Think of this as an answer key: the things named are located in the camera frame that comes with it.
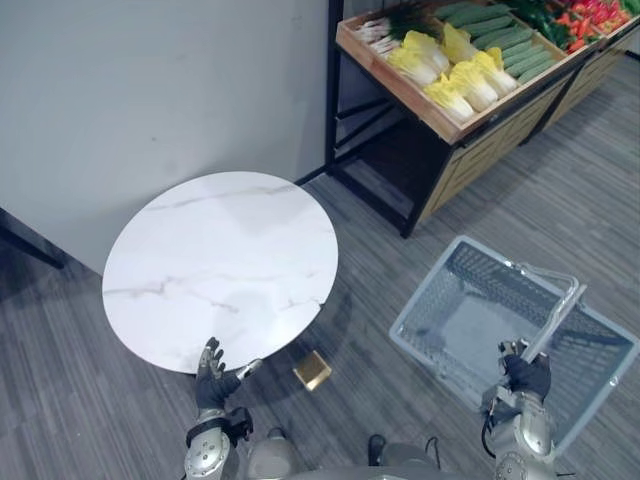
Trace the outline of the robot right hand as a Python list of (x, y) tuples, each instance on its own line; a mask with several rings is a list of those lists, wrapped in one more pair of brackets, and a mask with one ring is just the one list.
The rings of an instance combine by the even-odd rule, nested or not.
[(528, 343), (521, 340), (499, 344), (504, 386), (511, 392), (530, 394), (543, 402), (551, 388), (550, 358), (541, 352), (528, 362), (522, 358), (527, 347)]

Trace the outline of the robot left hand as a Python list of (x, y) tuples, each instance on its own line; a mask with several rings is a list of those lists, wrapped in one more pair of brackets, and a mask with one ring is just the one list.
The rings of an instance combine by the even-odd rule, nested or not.
[(195, 399), (199, 410), (223, 410), (226, 399), (263, 364), (262, 359), (254, 359), (235, 371), (227, 371), (223, 354), (219, 340), (211, 337), (200, 355), (196, 372)]

